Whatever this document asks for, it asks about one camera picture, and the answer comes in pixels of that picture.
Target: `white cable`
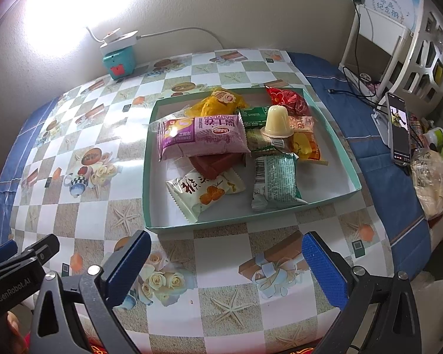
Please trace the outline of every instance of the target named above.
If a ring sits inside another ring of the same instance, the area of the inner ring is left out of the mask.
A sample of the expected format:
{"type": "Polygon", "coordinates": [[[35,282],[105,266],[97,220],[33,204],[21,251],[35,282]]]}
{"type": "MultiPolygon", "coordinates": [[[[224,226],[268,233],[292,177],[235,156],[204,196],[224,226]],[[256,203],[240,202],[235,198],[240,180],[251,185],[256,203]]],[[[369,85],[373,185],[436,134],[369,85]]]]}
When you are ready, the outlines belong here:
{"type": "Polygon", "coordinates": [[[144,34],[144,35],[142,35],[142,36],[136,36],[136,39],[137,40],[139,40],[139,39],[145,39],[146,37],[153,37],[153,36],[158,36],[158,35],[160,35],[160,34],[167,34],[167,33],[172,33],[172,32],[178,32],[179,30],[191,30],[191,29],[194,29],[194,30],[201,30],[202,32],[205,32],[205,33],[208,33],[209,35],[211,35],[215,40],[217,40],[217,42],[220,44],[220,46],[222,47],[222,49],[225,49],[225,47],[223,46],[223,44],[222,44],[222,42],[218,39],[218,37],[213,33],[213,32],[210,32],[209,30],[207,30],[207,29],[204,29],[204,28],[199,28],[199,27],[196,27],[196,26],[190,26],[190,27],[187,27],[187,28],[178,28],[178,29],[172,29],[172,30],[166,30],[165,32],[158,32],[158,33],[152,33],[152,34],[144,34]]]}
{"type": "Polygon", "coordinates": [[[92,37],[95,41],[97,41],[97,42],[105,42],[104,40],[97,39],[97,37],[95,37],[95,35],[92,33],[92,31],[90,30],[90,28],[88,26],[86,26],[85,28],[86,28],[86,30],[89,31],[90,37],[92,37]]]}

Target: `brand logo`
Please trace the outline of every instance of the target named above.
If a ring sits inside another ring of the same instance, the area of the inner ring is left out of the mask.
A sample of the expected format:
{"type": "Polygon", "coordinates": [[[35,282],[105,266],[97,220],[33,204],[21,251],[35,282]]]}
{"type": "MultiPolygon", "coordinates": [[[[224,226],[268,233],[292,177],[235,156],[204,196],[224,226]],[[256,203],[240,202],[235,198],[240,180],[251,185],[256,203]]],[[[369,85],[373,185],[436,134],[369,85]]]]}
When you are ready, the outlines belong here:
{"type": "Polygon", "coordinates": [[[11,297],[13,294],[19,292],[20,290],[24,289],[31,283],[29,278],[25,278],[23,281],[20,281],[18,285],[14,285],[13,287],[6,290],[5,293],[0,294],[0,302],[3,302],[7,298],[11,297]]]}
{"type": "Polygon", "coordinates": [[[229,132],[229,129],[225,126],[217,126],[216,128],[212,129],[212,132],[216,135],[224,135],[225,133],[229,132]]]}

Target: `phone screen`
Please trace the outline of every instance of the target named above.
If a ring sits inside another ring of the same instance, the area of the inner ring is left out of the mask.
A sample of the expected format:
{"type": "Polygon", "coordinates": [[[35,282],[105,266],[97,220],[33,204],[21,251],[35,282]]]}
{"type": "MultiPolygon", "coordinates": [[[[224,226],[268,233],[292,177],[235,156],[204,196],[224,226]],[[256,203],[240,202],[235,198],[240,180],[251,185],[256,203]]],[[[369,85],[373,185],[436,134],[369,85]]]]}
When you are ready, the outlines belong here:
{"type": "Polygon", "coordinates": [[[393,159],[410,163],[409,121],[405,102],[388,93],[392,122],[393,159]]]}

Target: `barcode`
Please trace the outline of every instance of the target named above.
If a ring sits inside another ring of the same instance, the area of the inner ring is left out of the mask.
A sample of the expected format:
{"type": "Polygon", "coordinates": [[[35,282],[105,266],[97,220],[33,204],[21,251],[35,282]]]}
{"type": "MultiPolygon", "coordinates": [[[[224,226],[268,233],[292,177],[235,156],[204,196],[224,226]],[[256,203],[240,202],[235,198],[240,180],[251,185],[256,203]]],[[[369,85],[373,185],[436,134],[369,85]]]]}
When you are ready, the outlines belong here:
{"type": "Polygon", "coordinates": [[[275,148],[284,149],[285,147],[284,140],[282,138],[280,139],[271,138],[271,145],[274,146],[275,148]]]}
{"type": "Polygon", "coordinates": [[[263,159],[257,159],[256,160],[256,167],[255,167],[255,175],[254,175],[254,183],[265,183],[266,182],[266,175],[264,173],[264,160],[263,159]]]}

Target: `silver screw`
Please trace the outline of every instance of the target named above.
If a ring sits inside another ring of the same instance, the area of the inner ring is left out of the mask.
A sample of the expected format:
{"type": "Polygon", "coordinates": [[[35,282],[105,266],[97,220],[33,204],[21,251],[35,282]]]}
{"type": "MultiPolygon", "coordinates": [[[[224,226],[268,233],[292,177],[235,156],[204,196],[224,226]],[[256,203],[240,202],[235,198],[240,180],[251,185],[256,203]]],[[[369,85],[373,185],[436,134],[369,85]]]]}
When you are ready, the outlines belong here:
{"type": "Polygon", "coordinates": [[[55,271],[50,271],[48,274],[46,274],[44,276],[46,281],[50,281],[50,280],[54,279],[55,277],[56,277],[56,272],[55,271]]]}
{"type": "Polygon", "coordinates": [[[97,275],[98,273],[100,273],[100,266],[92,265],[88,268],[87,273],[89,273],[91,276],[97,275]]]}
{"type": "Polygon", "coordinates": [[[355,266],[353,267],[353,273],[357,276],[363,276],[366,274],[366,270],[361,266],[355,266]]]}
{"type": "Polygon", "coordinates": [[[402,280],[405,281],[406,279],[409,279],[409,276],[407,275],[407,273],[405,271],[399,271],[397,273],[397,276],[402,280]]]}

